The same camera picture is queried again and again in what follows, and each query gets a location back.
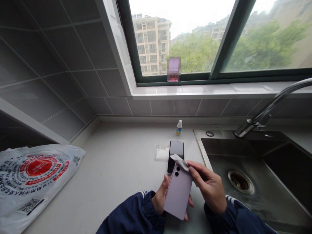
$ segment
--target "small spray bottle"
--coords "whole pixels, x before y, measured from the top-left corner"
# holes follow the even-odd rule
[[[182,120],[179,120],[178,125],[176,126],[176,134],[180,135],[182,130]]]

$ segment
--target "barcode label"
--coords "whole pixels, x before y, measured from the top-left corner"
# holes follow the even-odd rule
[[[44,199],[39,197],[32,197],[26,204],[19,208],[17,213],[30,215],[30,213],[33,212],[33,210],[36,209],[36,207],[39,206],[43,201]]]
[[[80,158],[79,158],[79,157],[76,157],[76,156],[74,155],[73,161],[74,161],[74,163],[76,163],[76,166],[78,165],[79,160],[80,160]]]

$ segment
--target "white countertop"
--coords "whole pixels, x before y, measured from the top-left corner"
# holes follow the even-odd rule
[[[175,124],[102,123],[82,146],[87,153],[59,194],[23,234],[94,234],[102,221],[126,198],[140,190],[157,191],[166,161],[157,161],[156,146],[170,140],[184,142],[185,159],[203,163],[193,129],[236,129],[237,126],[184,124],[180,136]],[[311,129],[272,127],[312,153]],[[165,233],[209,233],[199,188],[191,195],[189,222],[166,219]]]

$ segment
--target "tree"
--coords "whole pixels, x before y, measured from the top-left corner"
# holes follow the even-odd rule
[[[208,35],[190,33],[170,48],[170,56],[181,58],[181,73],[210,71],[219,43]]]
[[[240,37],[225,68],[226,72],[285,68],[297,51],[293,45],[306,37],[310,25],[293,21],[285,29],[277,21],[254,28]]]

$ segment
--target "window sill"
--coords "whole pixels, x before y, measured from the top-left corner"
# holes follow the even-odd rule
[[[137,87],[133,92],[134,100],[159,99],[236,99],[236,98],[273,98],[284,88],[295,82],[259,82],[237,84],[209,84],[183,86]],[[290,94],[292,98],[312,97],[312,86]]]

